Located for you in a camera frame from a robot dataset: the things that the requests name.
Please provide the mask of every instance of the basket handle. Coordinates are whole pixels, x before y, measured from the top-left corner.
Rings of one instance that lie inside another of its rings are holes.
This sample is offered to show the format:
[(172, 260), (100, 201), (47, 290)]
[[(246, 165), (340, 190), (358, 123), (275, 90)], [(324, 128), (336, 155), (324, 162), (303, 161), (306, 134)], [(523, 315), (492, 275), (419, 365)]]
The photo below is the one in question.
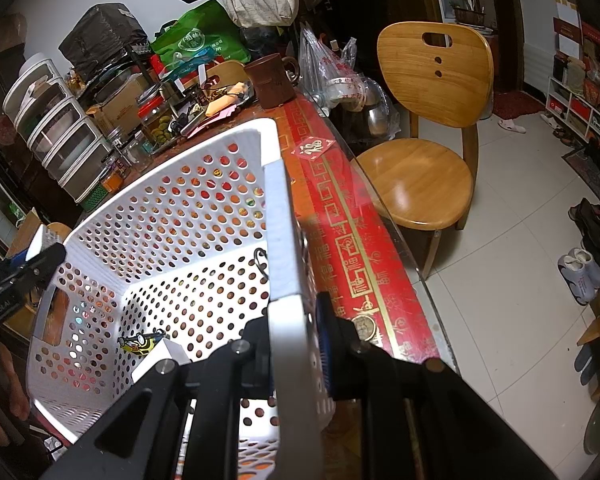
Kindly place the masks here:
[(56, 293), (57, 287), (50, 283), (45, 289), (38, 303), (38, 312), (33, 321), (33, 332), (32, 335), (35, 338), (42, 339), (45, 335), (46, 318), (49, 315), (51, 309), (51, 302), (53, 301), (54, 294)]

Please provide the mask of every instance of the wooden chair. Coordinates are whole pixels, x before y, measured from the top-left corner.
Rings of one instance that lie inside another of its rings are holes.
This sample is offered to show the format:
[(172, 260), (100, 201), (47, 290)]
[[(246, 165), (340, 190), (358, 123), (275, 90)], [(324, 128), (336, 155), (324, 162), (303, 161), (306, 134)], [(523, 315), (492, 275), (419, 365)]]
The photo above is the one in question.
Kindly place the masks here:
[[(450, 46), (427, 44), (427, 33), (446, 34)], [(442, 229), (463, 229), (469, 214), (478, 171), (476, 123), (491, 94), (493, 58), (486, 40), (469, 27), (403, 22), (380, 33), (378, 59), (387, 86), (409, 110), (411, 138), (384, 142), (358, 161), (397, 224), (432, 232), (422, 269), (426, 279)], [(460, 128), (462, 158), (419, 139), (419, 116)]]

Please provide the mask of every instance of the green basket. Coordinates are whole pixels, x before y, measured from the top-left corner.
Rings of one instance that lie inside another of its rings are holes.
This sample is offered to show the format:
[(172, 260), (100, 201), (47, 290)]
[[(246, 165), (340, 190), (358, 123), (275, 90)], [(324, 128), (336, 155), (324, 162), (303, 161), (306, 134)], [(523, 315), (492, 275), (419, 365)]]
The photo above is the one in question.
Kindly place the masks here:
[(94, 209), (96, 209), (97, 206), (100, 205), (100, 202), (102, 202), (107, 197), (108, 194), (109, 193), (107, 192), (107, 190), (102, 187), (102, 184), (97, 183), (93, 187), (91, 192), (87, 195), (87, 197), (80, 202), (80, 206), (87, 213), (89, 213), (89, 212), (93, 211)]

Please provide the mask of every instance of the coin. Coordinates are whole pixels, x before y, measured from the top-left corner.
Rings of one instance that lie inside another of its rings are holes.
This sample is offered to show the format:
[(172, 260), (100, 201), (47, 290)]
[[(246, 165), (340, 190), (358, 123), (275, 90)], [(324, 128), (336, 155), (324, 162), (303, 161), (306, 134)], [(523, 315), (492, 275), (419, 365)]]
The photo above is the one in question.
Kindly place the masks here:
[(369, 341), (376, 334), (376, 322), (369, 316), (356, 316), (352, 319), (362, 341)]

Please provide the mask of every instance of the brown ceramic mug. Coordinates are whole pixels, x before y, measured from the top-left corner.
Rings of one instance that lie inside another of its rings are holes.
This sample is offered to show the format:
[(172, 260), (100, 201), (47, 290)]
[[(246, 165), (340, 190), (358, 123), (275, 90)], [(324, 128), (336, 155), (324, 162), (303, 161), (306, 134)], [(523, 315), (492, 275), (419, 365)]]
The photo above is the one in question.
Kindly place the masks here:
[[(289, 81), (285, 65), (293, 67), (294, 75)], [(270, 54), (249, 63), (244, 71), (251, 79), (262, 108), (275, 108), (296, 96), (293, 83), (300, 77), (298, 62), (292, 57)]]

